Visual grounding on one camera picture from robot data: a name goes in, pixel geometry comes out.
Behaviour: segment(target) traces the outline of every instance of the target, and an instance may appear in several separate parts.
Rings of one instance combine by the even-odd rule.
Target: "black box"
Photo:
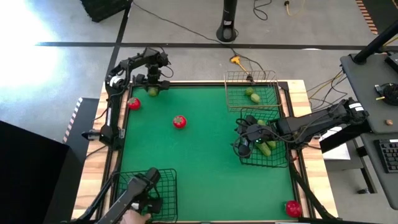
[[[99,22],[127,9],[130,0],[80,0],[93,22]]]
[[[385,59],[385,62],[398,73],[398,54],[388,56]]]

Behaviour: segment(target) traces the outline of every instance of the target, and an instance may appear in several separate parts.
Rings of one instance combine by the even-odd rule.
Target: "warning stripe tape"
[[[374,25],[373,20],[372,20],[371,16],[369,15],[368,10],[366,9],[362,0],[355,0],[355,1],[359,7],[359,10],[361,10],[362,16],[365,18],[365,21],[368,24],[368,27],[371,30],[372,34],[377,35],[378,34],[377,28]]]
[[[83,101],[83,98],[82,97],[79,98],[79,100],[76,103],[75,109],[73,110],[72,117],[70,118],[70,121],[69,121],[69,124],[68,124],[68,127],[67,127],[67,131],[63,135],[62,143],[64,143],[64,144],[68,140],[70,130],[72,130],[72,125],[75,122],[76,114],[77,114],[77,111],[79,110],[79,107],[80,107],[80,104],[81,104],[82,101]]]

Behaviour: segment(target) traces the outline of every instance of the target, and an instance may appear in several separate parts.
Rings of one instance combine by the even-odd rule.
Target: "black stand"
[[[222,42],[231,42],[236,38],[234,23],[237,2],[238,0],[224,0],[223,19],[216,32],[217,39]]]
[[[388,40],[398,34],[398,20],[391,24],[385,31],[379,34],[368,46],[360,51],[353,61],[357,64],[366,63],[366,59],[378,51]]]

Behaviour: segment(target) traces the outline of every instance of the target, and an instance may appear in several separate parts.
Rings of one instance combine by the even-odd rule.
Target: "plastic tomato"
[[[130,110],[138,110],[141,107],[141,102],[136,97],[130,98],[127,104]]]
[[[173,119],[173,125],[176,128],[184,128],[187,125],[187,119],[184,116],[178,115]]]
[[[292,218],[301,217],[302,209],[301,205],[295,200],[288,201],[286,203],[286,214]]]

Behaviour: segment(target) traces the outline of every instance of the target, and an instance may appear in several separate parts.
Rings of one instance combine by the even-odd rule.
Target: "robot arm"
[[[268,125],[257,124],[255,117],[247,115],[244,119],[236,120],[238,128],[235,130],[239,134],[240,141],[238,145],[233,144],[234,151],[239,157],[250,158],[249,145],[264,141],[284,141],[287,143],[288,149],[300,149],[307,145],[314,135],[324,133],[330,128],[341,124],[358,125],[365,122],[369,114],[358,105],[360,105],[358,102],[349,98],[324,110],[298,118],[280,118],[269,121]],[[289,169],[293,179],[301,186],[320,216],[327,220],[337,220],[328,213],[309,186],[305,184],[295,168],[293,160],[289,161]]]
[[[145,75],[138,74],[136,83],[141,84],[145,90],[149,86],[157,87],[158,90],[168,90],[169,81],[159,81],[162,72],[159,68],[167,66],[169,59],[165,52],[146,48],[143,53],[134,57],[122,60],[118,66],[112,69],[105,76],[105,89],[108,94],[108,107],[106,109],[106,122],[101,130],[90,130],[81,135],[87,140],[99,139],[100,142],[117,150],[121,147],[121,139],[124,138],[124,132],[118,127],[118,118],[121,108],[121,100],[124,92],[130,85],[131,72],[143,65],[148,68],[147,78]]]
[[[162,207],[162,199],[159,194],[156,198],[149,196],[149,192],[152,189],[156,190],[156,184],[160,180],[160,173],[156,168],[150,168],[145,175],[135,175],[127,185],[127,189],[118,200],[109,208],[108,212],[101,217],[99,220],[90,220],[94,211],[97,209],[99,201],[104,198],[106,192],[111,186],[112,178],[110,178],[104,187],[95,198],[94,202],[88,207],[86,212],[77,220],[73,220],[71,224],[113,224],[117,223],[123,214],[130,208],[133,208],[137,212],[141,213],[142,210],[147,207],[149,213],[159,213]]]
[[[247,115],[244,121],[237,121],[236,131],[248,144],[263,141],[284,141],[290,149],[297,149],[308,142],[314,135],[325,133],[330,128],[341,124],[361,124],[369,116],[368,112],[355,107],[358,102],[352,98],[341,100],[330,106],[298,118],[288,117],[269,121],[268,125],[259,125],[257,120]],[[239,146],[239,155],[247,155],[248,149]]]

